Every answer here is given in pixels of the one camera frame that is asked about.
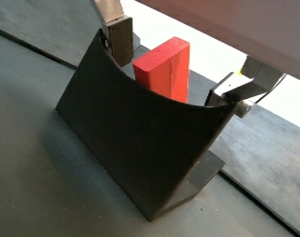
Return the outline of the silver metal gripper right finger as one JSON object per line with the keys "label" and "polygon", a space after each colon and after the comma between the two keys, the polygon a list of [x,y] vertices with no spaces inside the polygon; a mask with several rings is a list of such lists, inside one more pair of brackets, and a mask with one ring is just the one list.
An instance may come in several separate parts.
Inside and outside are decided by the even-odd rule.
{"label": "silver metal gripper right finger", "polygon": [[241,70],[230,72],[209,90],[205,106],[237,103],[235,115],[244,118],[253,106],[273,91],[286,74],[248,56]]}

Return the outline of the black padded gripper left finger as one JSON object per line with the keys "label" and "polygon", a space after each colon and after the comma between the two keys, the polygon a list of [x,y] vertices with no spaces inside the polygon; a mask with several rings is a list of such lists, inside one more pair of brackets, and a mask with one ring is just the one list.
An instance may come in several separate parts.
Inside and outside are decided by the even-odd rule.
{"label": "black padded gripper left finger", "polygon": [[102,21],[109,53],[123,67],[134,56],[133,18],[125,14],[121,0],[91,0],[91,3]]}

